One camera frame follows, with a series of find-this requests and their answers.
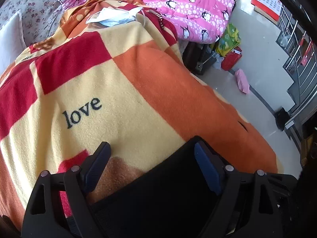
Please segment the green plastic bag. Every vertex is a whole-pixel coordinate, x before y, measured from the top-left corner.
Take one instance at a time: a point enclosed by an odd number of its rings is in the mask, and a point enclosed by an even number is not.
[[[219,40],[216,52],[222,57],[225,57],[232,49],[236,48],[240,44],[241,38],[239,37],[239,31],[233,24],[230,23]]]

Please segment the red bag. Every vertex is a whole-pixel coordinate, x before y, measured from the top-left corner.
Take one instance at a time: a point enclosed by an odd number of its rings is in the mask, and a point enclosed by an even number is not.
[[[239,61],[239,59],[242,57],[242,50],[240,47],[236,47],[232,51],[230,51],[224,60],[221,63],[221,68],[225,71],[230,70],[236,63]]]

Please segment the orange patch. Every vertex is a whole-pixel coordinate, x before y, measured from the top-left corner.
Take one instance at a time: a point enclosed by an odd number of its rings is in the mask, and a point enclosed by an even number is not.
[[[239,171],[277,172],[275,153],[264,138],[246,131],[215,94],[159,50],[154,41],[134,46],[113,60],[184,140],[201,136]]]

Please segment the orange blanket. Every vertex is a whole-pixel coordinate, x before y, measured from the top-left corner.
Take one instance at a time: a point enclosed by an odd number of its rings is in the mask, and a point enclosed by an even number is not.
[[[135,6],[142,1],[88,0],[67,10],[56,33],[28,47],[1,77],[0,213],[18,228],[39,173],[81,164],[101,141],[112,157],[91,202],[195,135],[240,171],[278,171],[264,138],[184,67],[170,22],[143,6],[137,21],[86,24],[103,7]],[[70,215],[63,194],[62,201]]]

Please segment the white pillow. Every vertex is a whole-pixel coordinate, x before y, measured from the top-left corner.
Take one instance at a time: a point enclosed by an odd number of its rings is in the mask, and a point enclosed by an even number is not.
[[[21,10],[19,10],[0,30],[0,75],[25,48],[22,14]]]

